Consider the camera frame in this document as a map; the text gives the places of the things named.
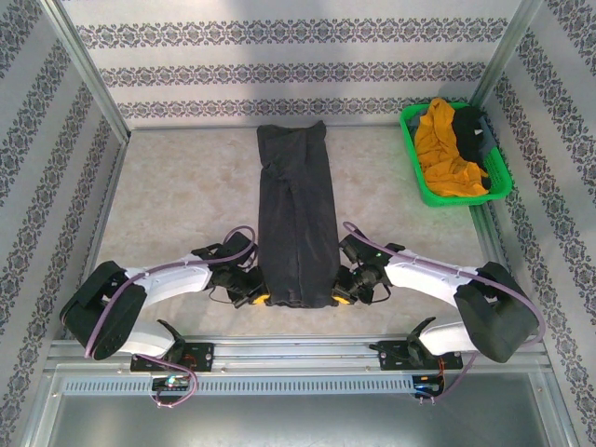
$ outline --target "black cloth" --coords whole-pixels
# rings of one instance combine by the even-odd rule
[[[469,105],[455,110],[452,128],[457,140],[459,155],[466,161],[476,163],[481,169],[484,167],[484,156],[481,148],[484,142],[484,131],[482,130],[481,118],[484,113]],[[482,186],[491,189],[491,179],[482,177]]]
[[[339,247],[325,124],[260,126],[259,266],[270,305],[333,305]]]

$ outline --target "metal panel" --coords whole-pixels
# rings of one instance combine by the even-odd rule
[[[369,348],[379,340],[400,340],[403,335],[378,337],[279,337],[225,338],[189,337],[192,343],[214,343],[212,373],[242,376],[313,376],[313,375],[384,375],[377,353]],[[91,369],[113,372],[129,369],[130,356],[118,355],[97,362],[83,359],[83,347],[77,342],[54,342],[46,371],[61,366],[71,371]],[[469,354],[463,354],[464,363]],[[495,363],[479,357],[470,373],[537,373],[551,371],[549,357],[542,344],[521,348],[507,363]],[[433,370],[421,374],[436,373]]]
[[[554,372],[528,374],[550,445],[579,446]]]
[[[470,376],[435,406],[409,396],[64,396],[51,446],[542,446],[527,377]]]
[[[146,396],[151,377],[69,377],[61,393],[68,396]],[[301,396],[322,394],[414,393],[410,375],[367,375],[342,377],[223,377],[202,376],[197,396]]]

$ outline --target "floral pattern border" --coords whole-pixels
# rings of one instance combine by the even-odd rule
[[[89,49],[348,42],[496,42],[504,18],[312,19],[79,25]]]
[[[73,105],[64,120],[62,130],[54,143],[46,167],[37,187],[31,205],[26,211],[22,227],[13,242],[13,250],[7,257],[0,278],[0,335],[4,335],[5,326],[10,321],[10,309],[20,293],[24,275],[29,270],[31,260],[37,248],[38,238],[46,225],[54,199],[58,194],[62,177],[68,167],[71,154],[75,149],[81,128],[91,108],[93,97],[83,84],[77,91]]]
[[[504,89],[507,91],[507,97],[503,96],[502,93],[498,93],[498,86],[501,86],[501,92]],[[499,100],[499,104],[506,116],[507,124],[513,132],[520,150],[524,151],[528,145],[533,147],[537,141],[531,130],[531,125],[527,121],[527,116],[517,98],[517,93],[510,85],[506,75],[503,75],[499,79],[497,86],[494,88],[494,94]],[[490,120],[487,121],[498,146],[501,147],[492,123]],[[524,131],[518,133],[516,132],[518,128]],[[503,153],[502,155],[508,164],[506,155]],[[534,284],[535,296],[537,296],[543,314],[545,315],[550,337],[554,342],[554,347],[558,354],[558,360],[564,368],[565,378],[569,383],[571,393],[576,396],[576,408],[581,413],[581,421],[586,426],[586,434],[590,442],[596,445],[596,397],[594,396],[594,386],[589,380],[587,369],[582,366],[582,357],[577,354],[576,335],[573,333],[569,318],[562,311],[559,293],[552,285],[549,267],[515,182],[513,190],[505,198],[504,202],[516,232],[517,241],[523,254],[523,260],[526,263],[530,279]],[[494,212],[492,215],[495,227],[497,228],[497,234],[499,235],[499,241],[505,247],[496,213]]]
[[[20,418],[21,405],[24,402],[23,395],[32,384],[34,369],[37,361],[39,361],[39,350],[47,336],[47,325],[53,315],[56,299],[60,296],[64,273],[68,268],[68,261],[75,246],[74,243],[78,236],[81,223],[83,222],[102,157],[112,135],[113,132],[107,120],[103,117],[89,149],[88,158],[71,200],[71,206],[62,226],[58,243],[51,256],[34,312],[31,315],[31,320],[27,323],[27,336],[22,339],[18,361],[14,365],[15,372],[8,381],[8,392],[2,398],[3,403],[0,408],[0,445],[10,444],[11,435],[14,433],[16,424]],[[108,185],[114,169],[115,162],[107,182]],[[104,205],[106,194],[107,188],[100,207]]]
[[[515,90],[504,75],[494,87],[494,94],[499,100],[503,112],[511,125],[516,143],[526,162],[530,176],[534,180],[537,193],[549,218],[554,236],[559,240],[559,248],[573,281],[578,288],[578,295],[584,302],[584,309],[591,315],[591,323],[596,325],[596,267],[586,254],[585,242],[577,230],[574,218],[570,215],[557,179],[550,173],[549,162],[525,114]]]
[[[465,98],[447,100],[467,101]],[[125,119],[186,116],[380,115],[397,114],[408,105],[430,101],[431,97],[121,102],[118,108]]]
[[[109,88],[305,82],[478,81],[484,62],[332,62],[101,69]]]
[[[567,32],[589,72],[596,76],[596,13],[586,0],[548,0],[547,5]]]
[[[42,16],[35,0],[14,0],[0,20],[0,79],[4,79],[22,45]]]
[[[552,123],[557,127],[561,139],[567,144],[567,151],[581,173],[582,182],[588,187],[592,203],[596,205],[596,139],[589,132],[586,120],[577,111],[574,101],[562,85],[545,50],[540,46],[532,31],[526,33],[517,47],[517,55],[534,81],[542,103],[550,113]]]
[[[27,99],[17,112],[13,127],[7,132],[0,148],[0,208],[4,207],[5,198],[10,192],[11,185],[20,171],[20,164],[24,161],[39,130],[42,119],[47,114],[51,100],[58,90],[71,60],[66,49],[60,42],[49,51],[44,65],[35,77]]]

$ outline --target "laundry basket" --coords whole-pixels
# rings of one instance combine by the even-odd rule
[[[450,104],[454,109],[461,109],[462,107],[466,107],[468,105],[464,102],[450,102]],[[420,187],[422,200],[429,207],[470,207],[472,205],[480,205],[484,202],[488,202],[489,200],[504,198],[507,194],[509,194],[511,192],[511,188],[513,187],[513,181],[511,180],[507,166],[503,161],[503,157],[496,146],[484,159],[484,167],[486,168],[486,171],[491,179],[491,189],[489,190],[488,194],[476,197],[443,197],[437,196],[428,189],[424,175],[422,174],[422,169],[420,168],[420,163],[418,162],[416,149],[413,145],[413,135],[410,135],[407,122],[421,110],[427,109],[429,105],[430,104],[411,105],[403,109],[400,116],[403,138],[405,138],[406,147],[408,148],[408,153],[410,154],[410,159],[412,160],[413,170],[416,173],[416,180],[418,181],[418,186]]]

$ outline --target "orange cloth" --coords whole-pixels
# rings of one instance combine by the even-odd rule
[[[487,194],[481,177],[488,177],[476,163],[464,160],[457,150],[452,128],[454,108],[435,98],[414,137],[418,161],[428,189],[438,196],[474,197]]]

